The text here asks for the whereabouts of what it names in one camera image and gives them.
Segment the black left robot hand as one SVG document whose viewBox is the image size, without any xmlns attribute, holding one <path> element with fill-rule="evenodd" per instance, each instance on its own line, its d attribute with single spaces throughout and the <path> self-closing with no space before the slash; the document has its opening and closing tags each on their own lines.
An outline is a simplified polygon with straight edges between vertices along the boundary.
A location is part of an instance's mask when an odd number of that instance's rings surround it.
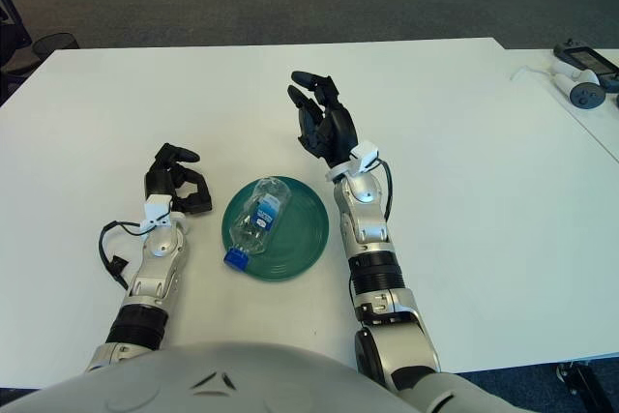
<svg viewBox="0 0 619 413">
<path fill-rule="evenodd" d="M 170 195 L 171 210 L 186 215 L 210 212 L 212 198 L 204 176 L 186 167 L 186 163 L 199 161 L 200 156 L 194 151 L 165 143 L 144 176 L 145 196 Z M 195 185 L 196 191 L 180 196 L 178 190 L 184 184 Z"/>
</svg>

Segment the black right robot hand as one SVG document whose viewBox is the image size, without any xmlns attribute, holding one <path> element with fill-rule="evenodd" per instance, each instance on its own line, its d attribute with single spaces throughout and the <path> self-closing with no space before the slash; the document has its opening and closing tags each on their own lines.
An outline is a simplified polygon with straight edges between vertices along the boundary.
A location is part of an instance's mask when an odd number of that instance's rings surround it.
<svg viewBox="0 0 619 413">
<path fill-rule="evenodd" d="M 287 94 L 298 109 L 299 142 L 306 151 L 333 168 L 349 160 L 358 136 L 349 111 L 339 101 L 339 91 L 330 76 L 294 71 L 295 84 L 313 93 L 307 97 L 289 85 Z"/>
</svg>

